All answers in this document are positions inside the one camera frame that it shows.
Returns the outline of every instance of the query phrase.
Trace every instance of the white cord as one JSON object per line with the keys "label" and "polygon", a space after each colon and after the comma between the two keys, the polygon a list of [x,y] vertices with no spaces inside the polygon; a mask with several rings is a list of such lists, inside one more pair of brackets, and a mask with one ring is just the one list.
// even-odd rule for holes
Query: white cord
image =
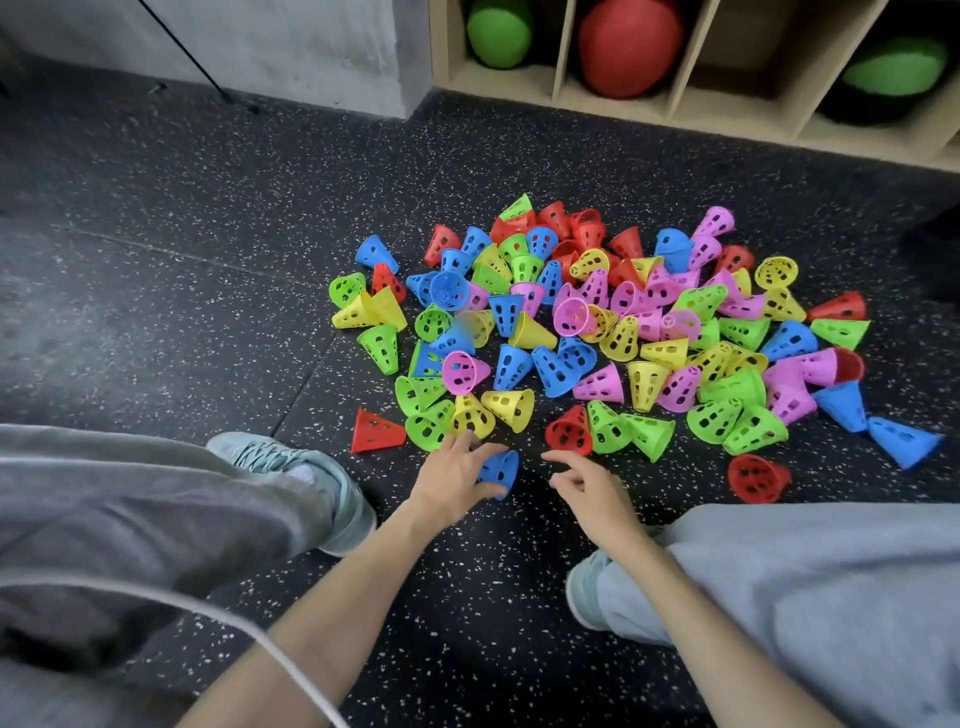
{"label": "white cord", "polygon": [[285,669],[293,681],[300,686],[307,697],[323,711],[324,715],[330,719],[330,722],[336,728],[349,728],[336,707],[326,699],[326,696],[320,692],[316,685],[310,682],[310,679],[303,674],[299,667],[287,657],[286,653],[280,649],[266,632],[256,626],[253,622],[242,617],[237,617],[225,609],[216,607],[209,602],[196,599],[193,596],[169,592],[165,589],[157,589],[142,584],[135,584],[130,581],[121,581],[119,579],[105,579],[101,576],[87,576],[75,573],[74,571],[64,571],[57,569],[3,569],[0,570],[0,589],[3,587],[37,587],[37,586],[56,586],[56,587],[80,587],[82,589],[95,589],[99,592],[113,592],[128,596],[138,596],[150,601],[158,601],[161,604],[167,604],[171,607],[178,607],[187,612],[195,612],[204,617],[216,619],[223,624],[246,632],[253,637],[256,642],[267,650],[267,653],[273,657],[280,666]]}

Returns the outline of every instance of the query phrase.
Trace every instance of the green ball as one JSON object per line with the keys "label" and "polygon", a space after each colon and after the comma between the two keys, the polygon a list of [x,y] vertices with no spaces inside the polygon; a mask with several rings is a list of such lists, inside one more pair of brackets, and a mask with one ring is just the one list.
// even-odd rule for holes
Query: green ball
{"label": "green ball", "polygon": [[530,50],[533,25],[528,0],[477,0],[470,9],[467,37],[477,58],[490,68],[513,68]]}

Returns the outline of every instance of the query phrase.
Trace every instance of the light gray pants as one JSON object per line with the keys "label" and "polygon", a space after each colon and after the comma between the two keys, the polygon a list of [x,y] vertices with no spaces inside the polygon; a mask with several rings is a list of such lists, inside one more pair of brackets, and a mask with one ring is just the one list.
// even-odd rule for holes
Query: light gray pants
{"label": "light gray pants", "polygon": [[[849,725],[960,726],[960,505],[702,505],[657,540]],[[617,635],[670,644],[617,564],[597,591]]]}
{"label": "light gray pants", "polygon": [[[326,493],[153,437],[0,425],[0,569],[57,568],[206,596],[321,543]],[[177,611],[58,587],[0,590],[0,725],[170,726],[187,697],[100,674]]]}

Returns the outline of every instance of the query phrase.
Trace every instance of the right hand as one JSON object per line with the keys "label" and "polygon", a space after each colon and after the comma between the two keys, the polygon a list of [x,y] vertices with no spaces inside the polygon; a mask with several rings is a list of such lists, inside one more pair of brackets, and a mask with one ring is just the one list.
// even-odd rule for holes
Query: right hand
{"label": "right hand", "polygon": [[569,467],[550,477],[550,487],[570,506],[587,538],[614,561],[638,540],[649,539],[620,478],[569,450],[550,450],[542,458]]}

